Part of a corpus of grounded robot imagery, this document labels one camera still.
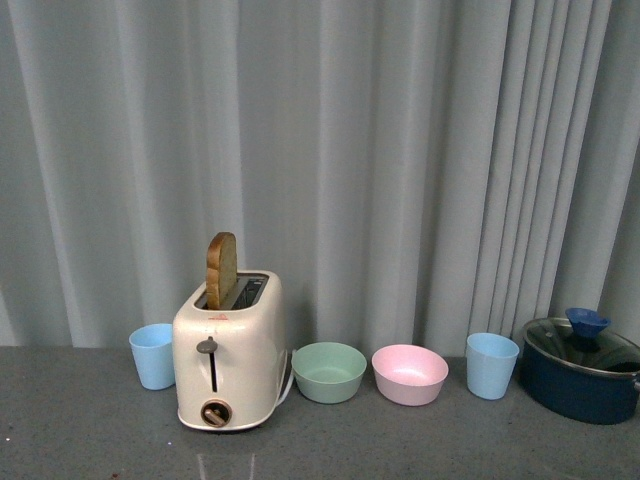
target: toaster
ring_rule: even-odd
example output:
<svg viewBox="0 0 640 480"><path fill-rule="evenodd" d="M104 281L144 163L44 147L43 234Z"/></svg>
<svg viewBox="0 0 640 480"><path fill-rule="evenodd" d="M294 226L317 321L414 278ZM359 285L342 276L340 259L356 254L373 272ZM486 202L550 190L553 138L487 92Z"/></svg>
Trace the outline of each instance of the toaster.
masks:
<svg viewBox="0 0 640 480"><path fill-rule="evenodd" d="M267 271L238 271L220 310L206 283L173 321L178 417L191 428L234 431L273 413L288 370L282 284Z"/></svg>

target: toast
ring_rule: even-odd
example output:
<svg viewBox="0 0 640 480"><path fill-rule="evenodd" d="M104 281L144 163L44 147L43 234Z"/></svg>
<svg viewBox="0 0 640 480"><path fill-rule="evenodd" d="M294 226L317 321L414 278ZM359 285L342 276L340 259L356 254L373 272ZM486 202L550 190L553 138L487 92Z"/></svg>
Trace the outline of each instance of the toast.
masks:
<svg viewBox="0 0 640 480"><path fill-rule="evenodd" d="M218 233L207 251L207 308L220 310L238 280L236 237L230 232Z"/></svg>

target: plastic bowl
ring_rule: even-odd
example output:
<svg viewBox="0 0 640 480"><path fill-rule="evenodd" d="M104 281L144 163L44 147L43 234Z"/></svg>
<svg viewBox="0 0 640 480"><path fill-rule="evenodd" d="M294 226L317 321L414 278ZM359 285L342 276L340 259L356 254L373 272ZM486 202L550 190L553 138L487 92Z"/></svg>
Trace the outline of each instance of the plastic bowl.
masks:
<svg viewBox="0 0 640 480"><path fill-rule="evenodd" d="M312 343L291 360L300 392L318 403L340 403L353 397L367 368L367 359L342 343Z"/></svg>
<svg viewBox="0 0 640 480"><path fill-rule="evenodd" d="M433 402L449 374L449 365L435 352L416 345L390 345L371 359L382 395L400 405Z"/></svg>

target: cup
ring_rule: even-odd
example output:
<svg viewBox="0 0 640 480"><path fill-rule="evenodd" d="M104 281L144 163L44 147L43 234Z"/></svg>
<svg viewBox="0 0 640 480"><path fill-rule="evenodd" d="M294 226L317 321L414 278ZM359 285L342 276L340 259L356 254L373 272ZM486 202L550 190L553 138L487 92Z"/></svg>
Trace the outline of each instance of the cup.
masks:
<svg viewBox="0 0 640 480"><path fill-rule="evenodd" d="M520 348L501 335L474 333L467 338L467 387L486 400L504 397Z"/></svg>
<svg viewBox="0 0 640 480"><path fill-rule="evenodd" d="M176 383L172 339L170 323L146 325L129 336L138 377L144 388L162 390Z"/></svg>

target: glass lid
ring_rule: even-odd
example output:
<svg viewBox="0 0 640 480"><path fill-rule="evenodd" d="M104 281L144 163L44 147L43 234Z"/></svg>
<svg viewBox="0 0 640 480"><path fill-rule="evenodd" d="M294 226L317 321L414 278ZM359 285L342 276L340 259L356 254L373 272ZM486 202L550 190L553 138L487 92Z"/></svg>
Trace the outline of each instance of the glass lid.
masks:
<svg viewBox="0 0 640 480"><path fill-rule="evenodd" d="M605 375L640 372L640 347L609 331L593 338L578 335L564 318L530 321L524 326L524 339L540 353L572 368Z"/></svg>

